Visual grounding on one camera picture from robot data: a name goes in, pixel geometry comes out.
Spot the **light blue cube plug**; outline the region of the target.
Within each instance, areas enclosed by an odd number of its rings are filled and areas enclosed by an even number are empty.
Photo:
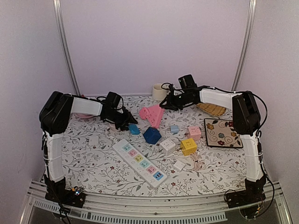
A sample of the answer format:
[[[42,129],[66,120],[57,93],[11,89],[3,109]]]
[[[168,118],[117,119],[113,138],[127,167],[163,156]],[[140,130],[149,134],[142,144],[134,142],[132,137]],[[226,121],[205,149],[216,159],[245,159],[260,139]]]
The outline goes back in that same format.
[[[129,124],[128,128],[129,128],[129,131],[130,131],[131,134],[133,134],[133,135],[139,135],[140,134],[140,130],[137,127],[136,124]]]

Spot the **pink wedge power socket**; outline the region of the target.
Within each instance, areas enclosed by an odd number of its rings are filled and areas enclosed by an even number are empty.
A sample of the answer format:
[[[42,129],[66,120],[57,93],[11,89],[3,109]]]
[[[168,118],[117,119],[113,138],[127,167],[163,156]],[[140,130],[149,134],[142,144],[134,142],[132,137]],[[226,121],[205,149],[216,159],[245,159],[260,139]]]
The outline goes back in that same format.
[[[161,119],[164,113],[164,109],[159,105],[154,105],[151,107],[143,107],[139,111],[141,119],[147,119],[153,128],[158,129],[161,123]]]

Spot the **pale blue cube plug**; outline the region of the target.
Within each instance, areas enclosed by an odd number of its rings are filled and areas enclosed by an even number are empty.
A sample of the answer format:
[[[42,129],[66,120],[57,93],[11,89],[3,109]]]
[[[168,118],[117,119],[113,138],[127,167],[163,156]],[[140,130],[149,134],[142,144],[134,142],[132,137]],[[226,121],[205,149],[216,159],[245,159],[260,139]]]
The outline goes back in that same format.
[[[171,133],[178,133],[178,132],[179,132],[179,127],[178,127],[178,125],[171,125],[171,126],[170,126],[170,132],[171,132]]]

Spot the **dark blue cube socket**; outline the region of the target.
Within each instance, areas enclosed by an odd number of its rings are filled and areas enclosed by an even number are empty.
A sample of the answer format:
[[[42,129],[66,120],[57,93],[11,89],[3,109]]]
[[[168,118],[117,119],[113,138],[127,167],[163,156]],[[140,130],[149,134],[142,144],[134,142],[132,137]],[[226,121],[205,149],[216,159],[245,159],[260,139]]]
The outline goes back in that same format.
[[[156,128],[149,127],[143,133],[143,137],[147,143],[154,145],[161,139],[162,136]]]

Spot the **pink cube socket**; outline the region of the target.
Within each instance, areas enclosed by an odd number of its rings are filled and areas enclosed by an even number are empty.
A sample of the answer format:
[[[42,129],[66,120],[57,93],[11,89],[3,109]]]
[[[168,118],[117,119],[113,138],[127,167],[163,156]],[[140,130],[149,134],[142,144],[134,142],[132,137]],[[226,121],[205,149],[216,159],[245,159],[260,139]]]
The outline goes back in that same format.
[[[188,139],[193,139],[194,141],[199,141],[201,138],[201,130],[198,126],[189,126],[188,127]]]

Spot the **white tiger cube socket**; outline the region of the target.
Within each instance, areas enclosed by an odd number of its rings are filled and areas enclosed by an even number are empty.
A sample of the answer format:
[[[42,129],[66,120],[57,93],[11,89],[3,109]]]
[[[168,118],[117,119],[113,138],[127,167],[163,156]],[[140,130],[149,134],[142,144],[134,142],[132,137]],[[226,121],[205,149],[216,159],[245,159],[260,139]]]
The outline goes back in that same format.
[[[173,153],[175,151],[175,148],[176,148],[176,144],[171,139],[165,139],[159,145],[159,150],[162,151],[162,153],[165,156],[168,156],[171,153]]]

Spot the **yellow cube socket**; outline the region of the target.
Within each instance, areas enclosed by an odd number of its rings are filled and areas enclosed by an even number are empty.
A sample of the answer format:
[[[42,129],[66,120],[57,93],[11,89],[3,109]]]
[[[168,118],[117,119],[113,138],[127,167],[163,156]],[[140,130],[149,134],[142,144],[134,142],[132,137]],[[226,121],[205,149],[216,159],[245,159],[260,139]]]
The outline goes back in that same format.
[[[180,148],[184,156],[194,153],[197,149],[197,144],[194,139],[189,138],[180,142]]]

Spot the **white multicolour power strip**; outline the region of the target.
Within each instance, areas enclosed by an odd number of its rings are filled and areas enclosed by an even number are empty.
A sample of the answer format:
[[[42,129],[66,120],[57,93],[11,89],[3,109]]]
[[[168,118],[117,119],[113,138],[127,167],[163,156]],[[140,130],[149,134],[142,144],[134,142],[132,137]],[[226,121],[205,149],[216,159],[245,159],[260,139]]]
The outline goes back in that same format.
[[[156,189],[162,185],[168,175],[154,165],[145,155],[122,139],[112,145],[114,151],[152,188]]]

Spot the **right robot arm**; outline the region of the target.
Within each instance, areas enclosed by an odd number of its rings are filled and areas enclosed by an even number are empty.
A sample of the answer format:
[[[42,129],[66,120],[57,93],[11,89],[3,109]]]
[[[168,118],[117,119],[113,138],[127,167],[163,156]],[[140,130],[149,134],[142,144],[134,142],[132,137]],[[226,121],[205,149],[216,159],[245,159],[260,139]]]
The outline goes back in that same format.
[[[255,101],[256,95],[250,91],[231,92],[216,87],[201,86],[184,89],[176,95],[174,88],[160,106],[168,110],[182,110],[197,103],[208,103],[228,108],[232,111],[233,128],[239,134],[243,149],[247,173],[242,200],[252,203],[260,195],[266,183],[266,174],[262,167],[263,152],[260,143],[261,115]]]

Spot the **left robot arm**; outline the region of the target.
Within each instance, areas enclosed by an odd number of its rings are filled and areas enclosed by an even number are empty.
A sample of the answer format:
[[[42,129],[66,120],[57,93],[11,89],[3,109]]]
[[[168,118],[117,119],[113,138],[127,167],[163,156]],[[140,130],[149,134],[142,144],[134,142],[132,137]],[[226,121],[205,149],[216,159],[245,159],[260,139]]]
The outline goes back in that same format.
[[[119,107],[121,96],[109,92],[103,100],[63,94],[54,91],[39,115],[43,131],[43,153],[46,165],[45,182],[48,192],[60,203],[69,199],[69,194],[80,194],[78,190],[67,190],[62,170],[62,137],[72,114],[81,113],[99,117],[112,123],[116,129],[128,130],[137,120],[124,106]],[[113,145],[113,150],[152,188],[158,188],[168,176],[147,159],[127,140],[122,139]]]

